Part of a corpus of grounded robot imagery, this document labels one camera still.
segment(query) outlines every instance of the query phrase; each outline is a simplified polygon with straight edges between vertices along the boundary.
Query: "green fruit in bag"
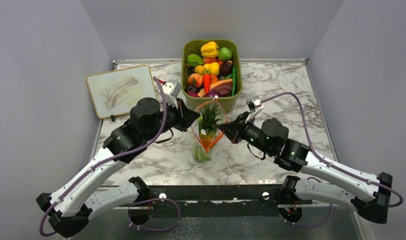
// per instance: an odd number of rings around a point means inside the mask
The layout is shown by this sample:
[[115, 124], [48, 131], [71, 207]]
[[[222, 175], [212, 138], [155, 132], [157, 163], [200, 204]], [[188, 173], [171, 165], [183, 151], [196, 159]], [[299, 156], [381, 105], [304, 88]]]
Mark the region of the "green fruit in bag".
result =
[[233, 57], [233, 52], [229, 48], [223, 47], [219, 50], [219, 55], [217, 57], [222, 62], [225, 62], [225, 61], [230, 60]]
[[187, 63], [191, 67], [197, 67], [203, 64], [203, 59], [197, 54], [190, 54], [187, 57]]

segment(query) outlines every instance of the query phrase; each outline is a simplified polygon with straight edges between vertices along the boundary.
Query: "marble tabletop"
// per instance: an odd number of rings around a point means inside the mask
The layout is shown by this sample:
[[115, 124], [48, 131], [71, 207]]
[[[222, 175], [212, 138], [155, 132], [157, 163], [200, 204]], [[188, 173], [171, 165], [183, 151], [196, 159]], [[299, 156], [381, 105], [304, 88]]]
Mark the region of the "marble tabletop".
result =
[[[140, 64], [118, 64], [117, 69]], [[148, 64], [154, 77], [162, 80], [181, 82], [181, 62], [161, 61]], [[311, 140], [318, 152], [334, 159], [327, 137], [324, 122], [315, 99], [314, 91], [304, 63], [278, 62], [242, 62], [241, 77], [243, 91], [238, 97], [235, 108], [228, 114], [233, 120], [238, 114], [248, 110], [246, 99], [259, 96], [265, 99], [281, 92], [293, 92], [299, 97], [306, 114], [307, 126]], [[266, 119], [275, 117], [289, 128], [288, 137], [308, 144], [298, 105], [293, 97], [282, 96], [264, 104], [255, 125], [260, 127]], [[123, 124], [129, 115], [104, 119], [98, 137], [97, 149], [117, 127]], [[131, 177], [141, 177], [148, 185], [249, 185], [281, 184], [288, 175], [306, 178], [307, 175], [286, 171], [274, 164], [274, 159], [267, 157], [260, 160], [254, 157], [244, 141], [231, 144], [223, 137], [215, 146], [212, 161], [197, 163], [191, 155], [194, 142], [192, 131], [180, 132], [174, 129], [173, 138], [161, 144], [152, 144], [131, 163], [113, 174], [104, 182], [104, 186], [118, 186]]]

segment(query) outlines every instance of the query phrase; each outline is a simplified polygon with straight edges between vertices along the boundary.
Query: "pineapple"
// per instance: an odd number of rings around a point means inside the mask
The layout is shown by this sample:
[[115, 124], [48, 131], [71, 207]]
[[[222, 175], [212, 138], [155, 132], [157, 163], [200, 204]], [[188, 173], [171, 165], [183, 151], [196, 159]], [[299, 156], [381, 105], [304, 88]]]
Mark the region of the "pineapple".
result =
[[204, 106], [201, 117], [198, 121], [198, 136], [205, 148], [209, 146], [212, 139], [216, 136], [219, 115], [219, 107], [216, 103]]

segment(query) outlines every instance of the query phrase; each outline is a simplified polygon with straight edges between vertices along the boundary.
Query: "marble pattern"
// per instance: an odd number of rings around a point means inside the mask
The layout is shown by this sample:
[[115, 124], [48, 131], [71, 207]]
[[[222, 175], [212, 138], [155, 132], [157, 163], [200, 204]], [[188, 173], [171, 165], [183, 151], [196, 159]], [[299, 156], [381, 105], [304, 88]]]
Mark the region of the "marble pattern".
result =
[[[117, 69], [139, 64], [119, 64]], [[152, 75], [162, 80], [181, 81], [181, 62], [150, 64]], [[230, 119], [247, 110], [246, 99], [259, 96], [265, 99], [281, 92], [293, 92], [299, 97], [307, 116], [307, 125], [315, 148], [324, 156], [334, 159], [323, 119], [303, 63], [242, 62], [243, 91], [235, 108], [228, 114]], [[289, 138], [308, 144], [298, 105], [293, 97], [282, 96], [264, 104], [255, 125], [260, 127], [266, 119], [275, 117], [289, 128]], [[120, 126], [129, 115], [103, 121], [97, 149], [112, 130]], [[129, 178], [140, 176], [148, 185], [236, 185], [281, 184], [288, 175], [306, 178], [307, 175], [283, 170], [274, 164], [273, 158], [261, 161], [247, 149], [245, 142], [231, 144], [223, 137], [215, 146], [212, 161], [196, 163], [191, 156], [192, 132], [174, 130], [170, 141], [152, 144], [130, 164], [113, 174], [104, 186], [118, 186]], [[253, 148], [255, 154], [262, 155]]]

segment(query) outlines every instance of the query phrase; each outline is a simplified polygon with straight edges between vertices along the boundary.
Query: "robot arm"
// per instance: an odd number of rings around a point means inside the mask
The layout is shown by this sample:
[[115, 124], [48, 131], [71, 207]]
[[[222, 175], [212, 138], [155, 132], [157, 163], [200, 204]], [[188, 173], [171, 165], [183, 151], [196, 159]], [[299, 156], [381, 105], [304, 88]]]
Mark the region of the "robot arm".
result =
[[254, 121], [264, 108], [262, 101], [249, 99], [247, 105], [250, 112], [246, 111], [236, 120], [218, 126], [233, 144], [245, 140], [263, 152], [262, 160], [268, 155], [285, 170], [305, 173], [331, 183], [313, 183], [288, 176], [281, 190], [284, 198], [291, 202], [318, 200], [342, 205], [357, 211], [368, 221], [387, 222], [393, 181], [391, 175], [358, 171], [328, 159], [309, 146], [289, 139], [289, 129], [276, 118], [265, 120], [259, 128]]
[[130, 111], [130, 119], [112, 131], [103, 147], [75, 177], [59, 190], [51, 194], [42, 193], [37, 197], [36, 202], [46, 212], [45, 215], [50, 216], [48, 221], [55, 232], [65, 238], [71, 237], [95, 216], [124, 204], [144, 200], [143, 195], [149, 189], [139, 177], [133, 177], [111, 190], [96, 190], [112, 174], [144, 152], [147, 142], [157, 136], [162, 125], [162, 132], [171, 128], [185, 132], [199, 118], [199, 113], [189, 110], [183, 100], [177, 98], [181, 91], [178, 82], [169, 80], [161, 90], [167, 102], [163, 112], [156, 99], [146, 97], [139, 100]]

